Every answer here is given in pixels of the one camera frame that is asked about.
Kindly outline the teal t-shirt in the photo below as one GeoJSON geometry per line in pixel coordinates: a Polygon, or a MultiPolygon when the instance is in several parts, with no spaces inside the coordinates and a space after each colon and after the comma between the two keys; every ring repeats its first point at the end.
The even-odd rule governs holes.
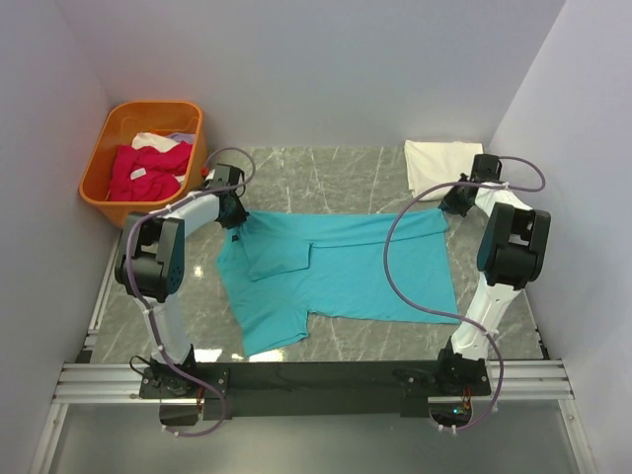
{"type": "Polygon", "coordinates": [[[308,316],[453,324],[457,298],[438,209],[404,217],[253,210],[216,267],[247,356],[308,336],[308,316]]]}

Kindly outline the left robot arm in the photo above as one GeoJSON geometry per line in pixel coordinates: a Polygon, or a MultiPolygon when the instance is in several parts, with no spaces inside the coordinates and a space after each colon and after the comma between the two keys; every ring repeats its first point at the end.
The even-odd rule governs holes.
{"type": "Polygon", "coordinates": [[[248,212],[240,196],[243,170],[219,164],[202,184],[173,204],[125,221],[116,256],[115,279],[139,306],[152,343],[144,382],[184,397],[198,383],[193,344],[186,334],[177,293],[185,276],[186,240],[210,222],[240,226],[248,212]]]}

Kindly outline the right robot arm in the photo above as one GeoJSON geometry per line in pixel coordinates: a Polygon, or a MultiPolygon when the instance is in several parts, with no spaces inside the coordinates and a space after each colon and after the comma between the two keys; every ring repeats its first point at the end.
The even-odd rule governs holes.
{"type": "Polygon", "coordinates": [[[491,392],[486,359],[505,313],[544,264],[551,214],[520,200],[501,181],[502,158],[477,154],[469,175],[442,199],[439,208],[464,216],[473,206],[488,217],[479,246],[475,294],[434,369],[434,385],[446,394],[491,392]]]}

